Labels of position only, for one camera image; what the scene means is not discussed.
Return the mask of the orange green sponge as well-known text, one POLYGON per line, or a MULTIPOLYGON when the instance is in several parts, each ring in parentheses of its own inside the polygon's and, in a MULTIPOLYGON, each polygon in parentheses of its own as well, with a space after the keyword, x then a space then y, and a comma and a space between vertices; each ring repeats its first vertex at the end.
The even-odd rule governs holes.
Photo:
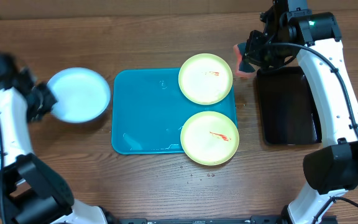
POLYGON ((234 55, 236 56, 236 69, 235 75, 240 78, 252 78, 256 75, 255 68, 242 60, 245 53, 246 43, 240 43, 233 47, 234 55))

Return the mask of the light blue plate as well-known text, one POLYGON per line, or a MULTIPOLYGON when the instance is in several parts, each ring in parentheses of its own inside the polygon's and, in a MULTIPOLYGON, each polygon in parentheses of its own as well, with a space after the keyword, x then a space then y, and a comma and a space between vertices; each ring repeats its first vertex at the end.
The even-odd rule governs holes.
POLYGON ((88 68, 73 67, 56 73, 47 83, 57 102, 51 114, 66 123, 86 123, 101 116, 111 101, 107 81, 88 68))

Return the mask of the yellow plate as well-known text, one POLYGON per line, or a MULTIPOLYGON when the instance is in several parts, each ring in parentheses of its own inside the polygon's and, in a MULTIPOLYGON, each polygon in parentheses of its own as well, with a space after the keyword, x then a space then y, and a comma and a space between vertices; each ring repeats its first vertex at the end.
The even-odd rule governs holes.
POLYGON ((190 101, 199 105, 213 105, 222 101, 233 85, 228 63, 214 54, 197 54, 180 67, 178 84, 190 101))
POLYGON ((215 111, 191 116, 183 125, 180 142, 185 154, 204 166, 227 162, 239 147, 239 132, 231 119, 215 111))

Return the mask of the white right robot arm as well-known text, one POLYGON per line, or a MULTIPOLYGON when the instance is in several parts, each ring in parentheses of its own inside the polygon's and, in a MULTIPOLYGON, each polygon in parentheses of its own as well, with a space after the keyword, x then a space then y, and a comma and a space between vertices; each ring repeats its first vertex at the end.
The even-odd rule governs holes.
POLYGON ((236 45, 237 71, 272 74, 296 60, 305 74, 321 124, 323 148, 303 159, 306 182, 272 223, 336 223, 330 206, 358 186, 358 102, 344 63, 342 34, 330 12, 313 14, 306 1, 274 1, 236 45))

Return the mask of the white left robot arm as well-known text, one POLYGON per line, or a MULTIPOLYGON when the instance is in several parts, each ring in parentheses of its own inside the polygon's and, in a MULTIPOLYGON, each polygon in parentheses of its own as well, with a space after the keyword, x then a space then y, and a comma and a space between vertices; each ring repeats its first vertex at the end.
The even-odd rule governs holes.
POLYGON ((0 52, 0 218, 3 223, 119 223, 109 211, 74 198, 63 177, 32 149, 28 124, 57 99, 27 67, 0 52))

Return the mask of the black tray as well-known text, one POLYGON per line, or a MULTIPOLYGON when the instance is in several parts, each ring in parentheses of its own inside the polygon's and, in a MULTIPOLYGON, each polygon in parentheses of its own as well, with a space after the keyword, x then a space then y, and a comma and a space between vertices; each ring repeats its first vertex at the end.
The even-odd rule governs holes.
POLYGON ((310 86, 300 67, 259 70, 255 79, 264 141, 268 145, 321 142, 321 125, 310 86))

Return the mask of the blue plastic tray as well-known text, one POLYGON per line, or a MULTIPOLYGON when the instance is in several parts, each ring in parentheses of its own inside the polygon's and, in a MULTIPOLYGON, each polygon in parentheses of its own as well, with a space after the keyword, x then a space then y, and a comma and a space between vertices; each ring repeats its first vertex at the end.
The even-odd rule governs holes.
POLYGON ((196 113, 216 111, 237 123, 234 92, 213 105, 187 99, 178 84, 179 68, 123 70, 114 79, 113 149, 124 155, 182 153, 180 133, 196 113))

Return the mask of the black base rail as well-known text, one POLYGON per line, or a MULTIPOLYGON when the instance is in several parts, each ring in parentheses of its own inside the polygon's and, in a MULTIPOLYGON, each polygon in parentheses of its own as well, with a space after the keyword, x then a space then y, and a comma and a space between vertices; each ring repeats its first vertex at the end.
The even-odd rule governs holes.
POLYGON ((119 224, 279 224, 287 223, 280 215, 254 215, 250 218, 217 218, 217 219, 165 219, 147 220, 146 218, 120 219, 119 224))

